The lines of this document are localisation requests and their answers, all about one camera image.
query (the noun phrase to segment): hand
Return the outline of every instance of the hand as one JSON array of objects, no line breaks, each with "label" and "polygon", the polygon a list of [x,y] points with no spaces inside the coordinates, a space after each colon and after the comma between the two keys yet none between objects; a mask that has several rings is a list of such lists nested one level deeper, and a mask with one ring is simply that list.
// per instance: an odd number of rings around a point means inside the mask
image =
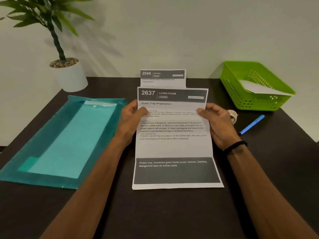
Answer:
[{"label": "hand", "polygon": [[214,103],[207,103],[206,109],[198,108],[200,116],[209,120],[211,136],[223,151],[234,143],[241,141],[227,110]]},{"label": "hand", "polygon": [[125,147],[132,142],[133,134],[135,133],[142,116],[148,114],[148,110],[145,107],[135,110],[137,106],[138,100],[133,100],[122,109],[120,120],[115,131],[114,137],[119,138],[124,143]]}]

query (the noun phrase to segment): dark wooden table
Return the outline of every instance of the dark wooden table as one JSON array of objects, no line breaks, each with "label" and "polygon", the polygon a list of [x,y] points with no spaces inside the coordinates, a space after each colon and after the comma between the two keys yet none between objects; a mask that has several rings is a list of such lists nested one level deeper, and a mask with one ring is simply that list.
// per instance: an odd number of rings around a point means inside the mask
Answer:
[{"label": "dark wooden table", "polygon": [[[60,91],[0,155],[2,168],[61,108],[67,96],[136,99],[138,78],[89,78],[79,92]],[[319,233],[319,146],[281,109],[239,111],[217,79],[187,79],[209,88],[207,102],[239,114],[242,138],[290,204]],[[232,170],[219,149],[214,157],[225,188],[132,190],[135,141],[124,151],[95,238],[257,238]],[[0,181],[0,238],[38,238],[74,190]]]}]

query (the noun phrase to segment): dark gray header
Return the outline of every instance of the dark gray header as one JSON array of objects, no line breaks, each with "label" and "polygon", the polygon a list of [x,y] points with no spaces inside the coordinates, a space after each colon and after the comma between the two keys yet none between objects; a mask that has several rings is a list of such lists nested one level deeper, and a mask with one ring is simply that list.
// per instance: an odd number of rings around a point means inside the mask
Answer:
[{"label": "dark gray header", "polygon": [[177,101],[205,103],[206,90],[138,88],[139,101]]},{"label": "dark gray header", "polygon": [[136,159],[135,185],[219,182],[211,157]]},{"label": "dark gray header", "polygon": [[185,70],[141,70],[141,79],[184,79]]}]

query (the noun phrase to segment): number 2637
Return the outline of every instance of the number 2637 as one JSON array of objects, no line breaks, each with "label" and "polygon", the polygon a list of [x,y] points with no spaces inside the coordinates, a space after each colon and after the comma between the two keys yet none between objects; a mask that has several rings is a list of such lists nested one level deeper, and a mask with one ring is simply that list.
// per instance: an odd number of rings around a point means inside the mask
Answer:
[{"label": "number 2637", "polygon": [[142,95],[153,95],[154,93],[154,90],[142,90]]}]

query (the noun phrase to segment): forearm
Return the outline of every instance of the forearm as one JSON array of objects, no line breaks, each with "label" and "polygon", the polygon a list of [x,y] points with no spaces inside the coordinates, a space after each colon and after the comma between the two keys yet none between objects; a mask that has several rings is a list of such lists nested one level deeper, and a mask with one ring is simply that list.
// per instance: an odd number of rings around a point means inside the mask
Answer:
[{"label": "forearm", "polygon": [[93,238],[123,149],[122,140],[114,137],[83,184],[51,222],[41,239]]},{"label": "forearm", "polygon": [[259,238],[319,238],[274,187],[244,145],[234,149],[228,160]]}]

